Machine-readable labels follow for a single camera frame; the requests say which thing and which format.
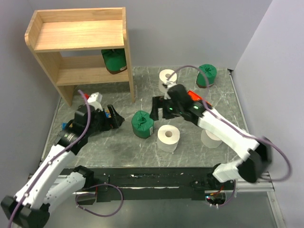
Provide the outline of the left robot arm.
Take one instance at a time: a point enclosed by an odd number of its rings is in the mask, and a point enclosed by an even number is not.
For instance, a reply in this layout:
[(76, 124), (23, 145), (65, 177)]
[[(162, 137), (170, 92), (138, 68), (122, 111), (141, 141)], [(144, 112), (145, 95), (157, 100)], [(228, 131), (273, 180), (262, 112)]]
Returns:
[(53, 183), (70, 160), (76, 157), (94, 133), (118, 129), (124, 122), (114, 107), (108, 111), (92, 105), (81, 105), (57, 135), (47, 158), (33, 174), (26, 185), (14, 196), (6, 196), (0, 203), (9, 225), (22, 228), (42, 228), (50, 213), (76, 190), (88, 191), (94, 185), (94, 172), (84, 166), (77, 166), (61, 184)]

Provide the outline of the green roll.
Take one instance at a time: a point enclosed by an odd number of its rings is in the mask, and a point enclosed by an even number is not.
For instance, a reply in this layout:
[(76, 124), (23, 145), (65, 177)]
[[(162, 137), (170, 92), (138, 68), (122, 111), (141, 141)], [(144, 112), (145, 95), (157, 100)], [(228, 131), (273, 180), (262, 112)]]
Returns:
[[(217, 69), (213, 65), (210, 65), (210, 64), (203, 64), (199, 67), (199, 69), (207, 77), (208, 86), (210, 87), (210, 86), (214, 85), (214, 81), (215, 81), (215, 78), (217, 76)], [(206, 88), (207, 87), (205, 77), (200, 72), (197, 75), (196, 84), (199, 88)]]
[(127, 69), (125, 50), (119, 49), (104, 49), (101, 50), (106, 69), (110, 74), (118, 74)]
[(137, 111), (131, 120), (133, 133), (143, 139), (149, 138), (153, 134), (154, 120), (145, 111)]

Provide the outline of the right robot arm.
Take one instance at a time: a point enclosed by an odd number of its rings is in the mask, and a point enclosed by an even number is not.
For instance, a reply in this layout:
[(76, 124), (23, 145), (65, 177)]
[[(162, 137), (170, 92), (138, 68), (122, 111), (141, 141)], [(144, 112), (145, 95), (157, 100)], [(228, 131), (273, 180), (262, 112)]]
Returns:
[(185, 121), (211, 132), (228, 145), (239, 160), (220, 163), (212, 169), (208, 185), (219, 189), (225, 182), (242, 178), (255, 183), (271, 163), (271, 149), (266, 138), (256, 139), (226, 120), (203, 98), (186, 90), (185, 86), (172, 82), (163, 83), (165, 92), (152, 99), (150, 117), (157, 121), (158, 110), (162, 109), (163, 118), (183, 117)]

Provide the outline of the blue chips bag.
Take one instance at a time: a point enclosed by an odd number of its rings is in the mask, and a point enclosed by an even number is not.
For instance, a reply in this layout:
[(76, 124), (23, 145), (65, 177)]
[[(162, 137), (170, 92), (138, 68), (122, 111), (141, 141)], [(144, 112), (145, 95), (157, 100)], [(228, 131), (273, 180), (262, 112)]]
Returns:
[[(108, 109), (106, 109), (105, 115), (106, 115), (107, 118), (110, 118), (110, 117), (111, 117), (111, 114), (110, 114), (110, 112), (109, 112)], [(67, 124), (68, 124), (69, 122), (70, 122), (70, 121), (68, 121), (68, 122), (63, 122), (63, 123), (61, 124), (62, 130), (67, 126)]]

